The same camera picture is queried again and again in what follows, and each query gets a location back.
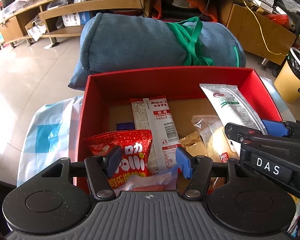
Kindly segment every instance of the barcode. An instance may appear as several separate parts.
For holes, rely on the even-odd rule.
[[[166,130],[167,138],[169,143],[175,142],[179,140],[176,127],[174,126],[173,122],[164,123],[164,129]]]

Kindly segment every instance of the silver bolt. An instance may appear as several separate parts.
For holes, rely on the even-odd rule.
[[[99,190],[97,192],[97,196],[101,197],[101,198],[108,198],[111,197],[113,195],[112,190],[109,189],[103,189],[103,190]]]
[[[189,198],[200,197],[200,194],[201,194],[200,191],[196,189],[190,189],[185,192],[185,195]]]

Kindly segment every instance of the trash can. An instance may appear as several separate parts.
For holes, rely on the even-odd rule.
[[[291,48],[282,70],[274,86],[287,103],[294,102],[300,97],[300,51]]]

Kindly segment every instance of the red cardboard box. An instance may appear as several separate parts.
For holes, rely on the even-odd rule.
[[[76,159],[72,161],[84,161],[91,155],[82,142],[84,138],[114,131],[116,123],[133,122],[130,98],[165,95],[179,136],[194,132],[193,115],[216,114],[200,83],[236,85],[261,119],[282,120],[258,74],[251,68],[182,66],[95,74],[88,77]],[[86,178],[77,178],[76,183],[88,190]]]

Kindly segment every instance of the gray ribbed surface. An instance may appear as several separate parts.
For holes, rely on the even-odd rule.
[[[228,232],[208,216],[200,203],[179,198],[176,192],[122,192],[119,198],[98,203],[91,215],[71,230],[52,236],[12,232],[8,240],[288,240],[276,236],[247,237]]]

